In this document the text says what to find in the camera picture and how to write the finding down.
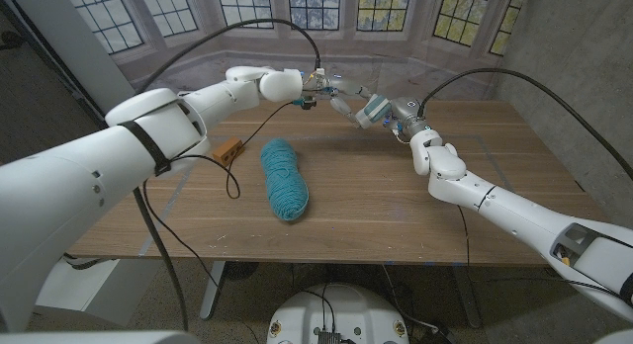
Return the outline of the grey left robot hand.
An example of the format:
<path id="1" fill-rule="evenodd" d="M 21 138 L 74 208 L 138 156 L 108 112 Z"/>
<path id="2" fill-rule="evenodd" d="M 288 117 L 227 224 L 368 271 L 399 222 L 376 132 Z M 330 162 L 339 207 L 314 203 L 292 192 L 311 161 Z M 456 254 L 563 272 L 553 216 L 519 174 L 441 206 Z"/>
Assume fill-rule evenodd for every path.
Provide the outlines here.
<path id="1" fill-rule="evenodd" d="M 358 129 L 366 129 L 369 124 L 358 119 L 359 114 L 354 113 L 350 106 L 340 95 L 360 97 L 366 103 L 370 101 L 373 93 L 365 86 L 340 75 L 326 74 L 323 68 L 317 68 L 304 81 L 302 98 L 306 103 L 315 103 L 317 96 L 327 97 L 332 108 L 344 116 Z"/>

